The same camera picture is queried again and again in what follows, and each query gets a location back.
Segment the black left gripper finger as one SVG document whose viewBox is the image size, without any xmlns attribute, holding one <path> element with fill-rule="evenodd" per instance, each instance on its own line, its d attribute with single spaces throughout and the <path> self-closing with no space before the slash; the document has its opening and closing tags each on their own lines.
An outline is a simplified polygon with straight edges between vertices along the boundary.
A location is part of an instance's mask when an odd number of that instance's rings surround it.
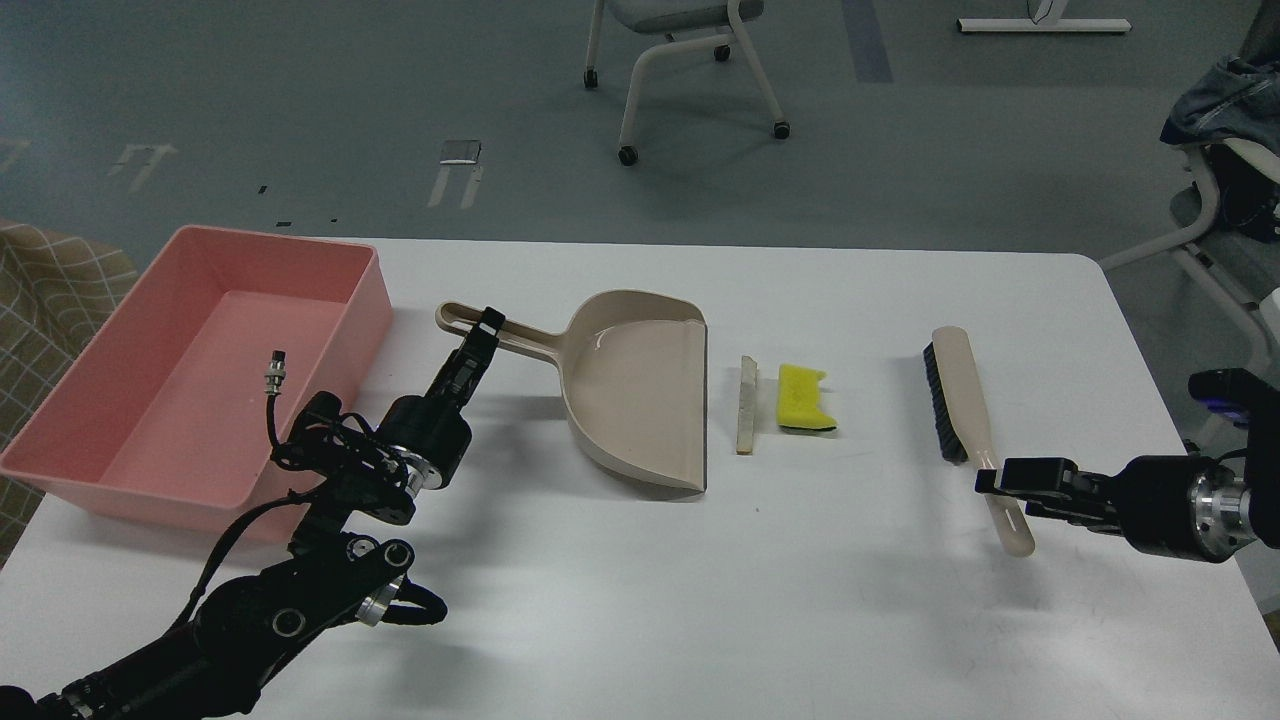
<svg viewBox="0 0 1280 720">
<path fill-rule="evenodd" d="M 461 346 L 442 364 L 425 398 L 443 402 L 445 406 L 468 404 L 498 350 L 498 334 L 504 323 L 504 314 L 494 307 L 485 307 L 475 325 L 465 334 Z"/>
</svg>

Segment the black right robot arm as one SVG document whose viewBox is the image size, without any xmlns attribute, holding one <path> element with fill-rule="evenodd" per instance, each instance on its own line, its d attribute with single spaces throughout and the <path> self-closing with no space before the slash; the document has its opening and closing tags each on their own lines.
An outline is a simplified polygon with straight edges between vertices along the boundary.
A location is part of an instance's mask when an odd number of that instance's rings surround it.
<svg viewBox="0 0 1280 720">
<path fill-rule="evenodd" d="M 1220 456 L 1139 456 L 1114 475 L 1066 457 L 1014 457 L 978 471 L 975 491 L 1023 501 L 1033 518 L 1123 537 L 1142 553 L 1225 562 L 1253 543 L 1276 548 L 1277 389 L 1243 368 L 1198 372 L 1187 388 L 1245 430 L 1245 446 Z"/>
</svg>

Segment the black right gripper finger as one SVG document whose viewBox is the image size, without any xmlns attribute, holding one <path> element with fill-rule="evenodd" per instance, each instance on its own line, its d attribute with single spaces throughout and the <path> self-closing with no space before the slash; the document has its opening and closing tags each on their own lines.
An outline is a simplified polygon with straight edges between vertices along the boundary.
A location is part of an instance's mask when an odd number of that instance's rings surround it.
<svg viewBox="0 0 1280 720">
<path fill-rule="evenodd" d="M 1117 512 L 1106 502 L 1087 498 L 1028 498 L 1024 505 L 1024 512 L 1029 518 L 1064 521 L 1100 536 L 1121 536 Z"/>
<path fill-rule="evenodd" d="M 1074 461 L 1066 457 L 1011 457 L 998 469 L 979 470 L 975 492 L 1016 498 L 1073 498 L 1085 492 Z"/>
</svg>

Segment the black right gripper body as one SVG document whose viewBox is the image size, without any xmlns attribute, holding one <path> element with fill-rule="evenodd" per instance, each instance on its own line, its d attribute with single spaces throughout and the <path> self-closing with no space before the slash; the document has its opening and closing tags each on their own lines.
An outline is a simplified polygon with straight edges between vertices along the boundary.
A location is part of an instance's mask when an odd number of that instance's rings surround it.
<svg viewBox="0 0 1280 720">
<path fill-rule="evenodd" d="M 1134 550 L 1221 564 L 1256 542 L 1252 491 L 1222 462 L 1203 456 L 1140 456 L 1115 475 L 1066 461 L 1065 486 L 1079 514 L 1068 521 L 1116 536 Z"/>
</svg>

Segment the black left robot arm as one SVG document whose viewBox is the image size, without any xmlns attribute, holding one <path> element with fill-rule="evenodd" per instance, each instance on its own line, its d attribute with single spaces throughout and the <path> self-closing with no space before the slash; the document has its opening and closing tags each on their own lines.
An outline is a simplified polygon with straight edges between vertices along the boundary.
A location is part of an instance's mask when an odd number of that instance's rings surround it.
<svg viewBox="0 0 1280 720">
<path fill-rule="evenodd" d="M 498 350 L 506 323 L 481 310 L 429 389 L 393 402 L 372 427 L 317 392 L 287 437 L 276 432 L 285 354 L 265 374 L 270 459 L 320 477 L 312 489 L 243 512 L 219 537 L 186 606 L 156 641 L 41 700 L 3 688 L 5 719 L 206 719 L 248 714 L 262 688 L 324 632 L 362 623 L 430 626 L 445 601 L 410 579 L 415 551 L 346 529 L 355 512 L 390 525 L 412 519 L 424 489 L 449 484 L 472 433 L 462 411 Z M 288 559 L 211 587 L 238 539 L 262 516 L 305 507 Z"/>
</svg>

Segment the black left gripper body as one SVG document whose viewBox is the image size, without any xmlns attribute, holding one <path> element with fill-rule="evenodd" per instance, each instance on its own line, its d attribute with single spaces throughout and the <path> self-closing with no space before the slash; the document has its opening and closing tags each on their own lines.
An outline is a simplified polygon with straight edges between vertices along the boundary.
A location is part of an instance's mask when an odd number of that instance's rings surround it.
<svg viewBox="0 0 1280 720">
<path fill-rule="evenodd" d="M 406 395 L 388 409 L 375 437 L 402 454 L 413 455 L 430 489 L 443 489 L 453 479 L 471 442 L 462 416 L 470 397 L 462 393 Z"/>
</svg>

